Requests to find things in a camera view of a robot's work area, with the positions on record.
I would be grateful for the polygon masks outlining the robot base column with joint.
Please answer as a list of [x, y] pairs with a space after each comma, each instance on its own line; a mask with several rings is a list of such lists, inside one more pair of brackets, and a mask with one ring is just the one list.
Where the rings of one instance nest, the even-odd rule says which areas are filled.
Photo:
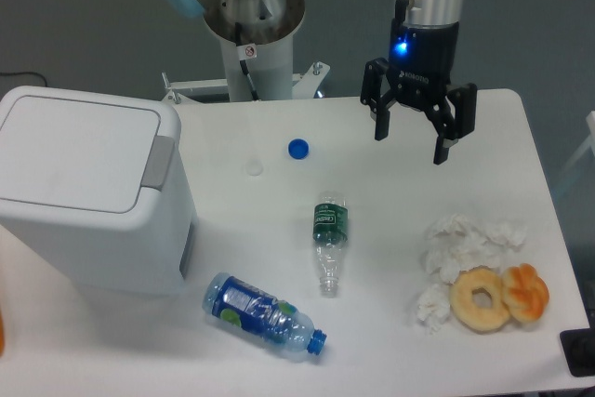
[[219, 41], [226, 79], [287, 66], [294, 73], [293, 36], [304, 0], [166, 0], [180, 15], [201, 18]]

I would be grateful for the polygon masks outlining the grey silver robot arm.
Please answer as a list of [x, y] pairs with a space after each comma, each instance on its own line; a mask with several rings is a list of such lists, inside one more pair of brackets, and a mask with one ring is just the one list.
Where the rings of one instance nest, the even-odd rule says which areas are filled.
[[375, 121], [375, 139], [388, 136], [393, 104], [422, 112], [437, 133], [436, 165], [475, 128], [478, 87], [451, 81], [462, 6], [463, 0], [394, 0], [388, 56], [364, 67], [360, 102]]

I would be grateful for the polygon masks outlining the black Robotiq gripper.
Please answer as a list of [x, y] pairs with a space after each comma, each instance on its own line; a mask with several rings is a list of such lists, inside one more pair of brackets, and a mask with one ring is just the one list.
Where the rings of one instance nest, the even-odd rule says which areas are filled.
[[[417, 28], [392, 21], [389, 61], [376, 58], [364, 65], [360, 102], [375, 120], [375, 140], [389, 135], [390, 107], [395, 103], [426, 112], [437, 133], [435, 165], [444, 163], [450, 149], [475, 130], [478, 87], [450, 85], [458, 32], [457, 22]], [[390, 88], [382, 94], [385, 76]]]

